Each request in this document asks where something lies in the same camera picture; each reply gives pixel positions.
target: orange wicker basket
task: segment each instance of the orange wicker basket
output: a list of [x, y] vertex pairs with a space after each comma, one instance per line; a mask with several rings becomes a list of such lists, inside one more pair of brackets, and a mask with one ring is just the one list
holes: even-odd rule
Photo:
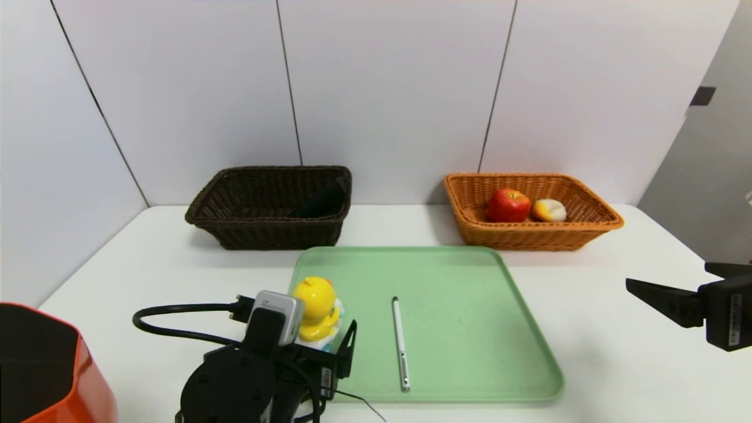
[[[582, 182], [557, 173], [455, 173], [444, 178], [459, 233], [468, 245], [497, 250], [573, 251], [624, 220]], [[493, 191], [518, 190], [536, 201], [559, 200], [567, 209], [564, 222], [493, 223], [486, 206]]]

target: orange container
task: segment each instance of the orange container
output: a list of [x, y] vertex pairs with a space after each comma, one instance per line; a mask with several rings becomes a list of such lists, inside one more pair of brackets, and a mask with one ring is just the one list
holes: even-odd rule
[[112, 391], [78, 330], [64, 321], [0, 303], [0, 364], [0, 421], [117, 421]]
[[[585, 184], [557, 173], [455, 173], [444, 178], [462, 239], [497, 250], [573, 251], [619, 229], [624, 220]], [[567, 209], [564, 222], [507, 224], [488, 221], [486, 207], [500, 188], [518, 190], [533, 202], [552, 198]]]

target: apple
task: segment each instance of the apple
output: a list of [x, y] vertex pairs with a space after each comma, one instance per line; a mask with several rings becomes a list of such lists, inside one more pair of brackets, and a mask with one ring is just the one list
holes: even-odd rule
[[540, 199], [532, 207], [532, 216], [543, 222], [563, 222], [566, 220], [566, 207], [555, 199]]
[[502, 188], [493, 192], [486, 213], [493, 222], [524, 222], [530, 213], [530, 199], [518, 190]]

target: black cable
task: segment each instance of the black cable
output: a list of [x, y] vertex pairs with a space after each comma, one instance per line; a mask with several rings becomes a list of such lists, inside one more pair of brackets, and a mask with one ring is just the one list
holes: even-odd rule
[[133, 325], [144, 332], [154, 333], [155, 335], [176, 336], [178, 338], [198, 339], [201, 341], [214, 342], [221, 345], [232, 345], [240, 348], [241, 343], [233, 339], [222, 338], [221, 336], [209, 335], [207, 333], [192, 332], [190, 330], [169, 329], [167, 327], [153, 326], [142, 320], [147, 316], [171, 315], [174, 313], [191, 313], [191, 312], [235, 312], [242, 307], [238, 301], [232, 304], [178, 304], [174, 306], [157, 306], [148, 309], [138, 310], [133, 315]]
[[[326, 411], [326, 400], [321, 400], [321, 408], [319, 409], [320, 415]], [[314, 419], [314, 414], [306, 414], [302, 417], [295, 417], [293, 419], [293, 423], [308, 423], [309, 421]]]
[[321, 416], [321, 409], [320, 409], [320, 399], [319, 399], [319, 391], [314, 386], [314, 383], [311, 382], [311, 378], [308, 377], [307, 374], [301, 369], [297, 364], [291, 363], [289, 361], [285, 360], [277, 360], [278, 363], [282, 364], [283, 366], [287, 367], [288, 369], [292, 370], [300, 376], [303, 381], [305, 381], [305, 386], [308, 386], [308, 393], [311, 396], [311, 405], [314, 406], [314, 411], [311, 413], [311, 416], [313, 417], [314, 423], [320, 423], [320, 416]]

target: red apple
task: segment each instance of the red apple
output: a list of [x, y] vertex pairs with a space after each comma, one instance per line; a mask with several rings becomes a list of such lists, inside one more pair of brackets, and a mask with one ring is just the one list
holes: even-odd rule
[[486, 213], [494, 222], [524, 222], [530, 213], [530, 199], [518, 190], [502, 188], [493, 192]]

